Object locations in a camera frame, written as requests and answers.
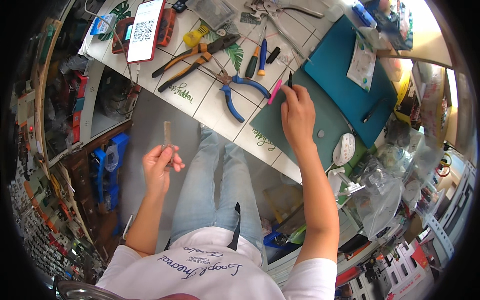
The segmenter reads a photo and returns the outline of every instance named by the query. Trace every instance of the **blue-handled pliers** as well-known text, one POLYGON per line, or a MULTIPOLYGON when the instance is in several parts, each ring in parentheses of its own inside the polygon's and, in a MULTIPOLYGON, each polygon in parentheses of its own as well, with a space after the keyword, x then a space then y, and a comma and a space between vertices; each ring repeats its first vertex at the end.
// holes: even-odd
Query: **blue-handled pliers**
POLYGON ((229 86, 229 84, 232 81, 235 82, 236 84, 247 84, 247 85, 253 86, 257 90, 259 90, 267 99, 270 99, 272 95, 270 95, 270 93, 267 91, 267 89, 263 85, 247 78, 241 78, 238 76, 238 73, 233 77, 229 76, 227 73, 227 70, 225 70, 225 68, 220 64, 220 62, 218 62, 215 56, 212 55, 212 57, 215 60, 216 64, 219 66, 221 73, 217 74, 211 69, 206 68, 204 66, 203 67, 207 71, 209 71, 213 76, 215 76, 221 83, 223 83, 223 87, 220 89, 220 91, 223 91, 225 93, 225 100, 227 102, 227 107, 232 113, 232 115, 238 120, 238 122, 243 123, 245 122, 245 119, 237 112, 237 110, 233 106, 232 90, 230 89, 230 86, 229 86))

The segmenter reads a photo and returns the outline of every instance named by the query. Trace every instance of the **gray floor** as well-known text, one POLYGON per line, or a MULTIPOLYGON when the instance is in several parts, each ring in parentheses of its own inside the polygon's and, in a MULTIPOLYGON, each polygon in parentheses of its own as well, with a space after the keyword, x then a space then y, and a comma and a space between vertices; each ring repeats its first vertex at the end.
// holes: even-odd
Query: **gray floor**
MULTIPOLYGON (((125 153, 124 163, 120 169, 121 199, 120 213, 123 224, 126 224, 130 215, 136 215, 142 201, 145 182, 142 169, 142 156, 154 146, 163 144, 163 122, 171 121, 172 142, 180 147, 179 154, 186 164, 180 172, 172 172, 170 189, 167 193, 160 220, 157 252, 163 251, 169 237, 172 225, 173 212, 177 205, 178 196, 185 180, 189 162, 196 154, 200 142, 200 128, 198 121, 181 112, 177 108, 160 100, 145 89, 140 93, 133 113, 133 126, 127 134, 130 136, 125 153)), ((227 139, 219 135, 220 145, 225 145, 227 139)), ((218 205, 220 180, 222 175, 224 148, 220 147, 220 161, 215 172, 215 203, 218 205)), ((262 191, 269 187, 280 185, 280 172, 245 152, 253 190, 257 201, 260 216, 269 220, 275 219, 268 203, 264 200, 262 191)))

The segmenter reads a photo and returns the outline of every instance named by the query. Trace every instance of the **white t-shirt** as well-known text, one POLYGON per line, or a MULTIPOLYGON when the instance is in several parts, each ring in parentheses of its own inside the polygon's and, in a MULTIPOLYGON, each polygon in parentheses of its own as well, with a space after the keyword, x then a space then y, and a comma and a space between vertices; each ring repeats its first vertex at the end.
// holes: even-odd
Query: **white t-shirt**
POLYGON ((192 231, 169 250, 142 258, 120 245, 97 283, 127 299, 333 299, 336 263, 314 258, 296 265, 280 290, 260 269, 261 254, 239 237, 237 251, 226 246, 233 232, 219 227, 192 231))

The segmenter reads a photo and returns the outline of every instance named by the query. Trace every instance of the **black key fob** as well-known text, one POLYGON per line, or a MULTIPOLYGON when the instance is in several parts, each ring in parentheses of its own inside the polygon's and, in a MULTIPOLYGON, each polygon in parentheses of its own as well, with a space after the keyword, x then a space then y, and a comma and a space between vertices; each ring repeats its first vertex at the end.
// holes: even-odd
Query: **black key fob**
POLYGON ((185 2, 187 2, 187 0, 178 0, 177 2, 175 2, 175 4, 172 5, 172 8, 176 12, 181 13, 187 8, 185 2))

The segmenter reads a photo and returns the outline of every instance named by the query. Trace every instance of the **white tiled counter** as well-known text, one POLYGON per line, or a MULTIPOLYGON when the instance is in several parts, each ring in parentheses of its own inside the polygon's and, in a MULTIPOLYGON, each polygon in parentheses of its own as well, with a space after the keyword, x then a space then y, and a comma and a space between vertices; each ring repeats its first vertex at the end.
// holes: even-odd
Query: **white tiled counter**
MULTIPOLYGON (((238 9, 238 19, 240 17, 240 12, 252 12, 249 9, 244 8, 243 5, 245 0, 228 1, 238 9)), ((167 0, 165 7, 171 7, 174 2, 175 0, 167 0)), ((292 0, 292 2, 318 12, 324 12, 327 9, 325 4, 317 0, 292 0)), ((325 2, 328 3, 328 5, 331 5, 337 1, 326 0, 325 2)), ((344 0, 343 2, 347 2, 344 4, 345 7, 347 7, 347 5, 351 4, 349 2, 352 1, 344 0)), ((142 3, 142 0, 106 0, 98 14, 104 15, 110 13, 113 9, 118 7, 118 5, 123 7, 128 5, 128 8, 124 11, 131 12, 131 16, 134 17, 136 9, 140 3, 142 3)), ((353 23, 356 24, 358 21, 351 17, 351 9, 348 8, 345 9, 345 11, 353 23)), ((298 44, 302 45, 303 51, 307 55, 320 42, 320 39, 322 39, 333 24, 326 18, 316 19, 293 10, 281 12, 279 14, 279 19, 283 26, 295 37, 298 44)), ((241 77, 244 77, 245 75, 245 69, 255 50, 256 43, 260 38, 260 32, 265 20, 266 19, 264 18, 261 25, 235 22, 241 35, 237 44, 243 49, 243 61, 239 70, 239 75, 241 77)), ((298 65, 292 58, 291 46, 278 34, 273 23, 268 21, 266 24, 268 51, 271 52, 276 46, 279 46, 281 48, 281 53, 272 64, 265 65, 266 76, 258 76, 255 72, 255 76, 252 79, 258 81, 265 86, 265 88, 272 91, 280 75, 285 71, 282 80, 286 82, 289 71, 291 70, 294 72, 298 68, 298 65)), ((230 141, 233 141, 268 165, 271 165, 278 171, 301 183, 298 166, 295 165, 287 155, 282 153, 280 149, 263 137, 261 133, 249 125, 249 122, 267 103, 267 99, 265 99, 255 88, 243 84, 230 84, 233 104, 240 115, 245 118, 244 123, 239 123, 229 112, 225 103, 224 93, 219 90, 222 84, 202 67, 193 71, 192 74, 188 75, 183 80, 176 82, 163 93, 157 91, 157 88, 167 79, 185 69, 198 58, 199 55, 189 57, 185 59, 185 61, 180 61, 175 64, 162 76, 152 78, 153 71, 171 60, 173 56, 179 55, 188 48, 183 42, 182 37, 185 33, 194 30, 199 26, 200 19, 194 12, 187 9, 184 12, 177 14, 169 45, 162 49, 156 49, 152 61, 142 62, 140 64, 141 68, 138 84, 189 116, 194 117, 199 122, 212 128, 230 141)), ((210 41, 204 37, 201 42, 209 43, 210 41)), ((122 54, 113 54, 111 52, 111 44, 112 39, 101 41, 98 37, 93 37, 87 34, 79 52, 81 54, 86 53, 119 73, 124 74, 126 77, 129 77, 125 57, 122 54)), ((214 56, 224 65, 225 69, 231 76, 235 75, 236 71, 234 65, 227 53, 219 51, 215 53, 214 56)), ((207 63, 206 66, 213 71, 219 71, 219 68, 213 61, 207 63)), ((136 64, 132 64, 131 69, 135 80, 136 64)))

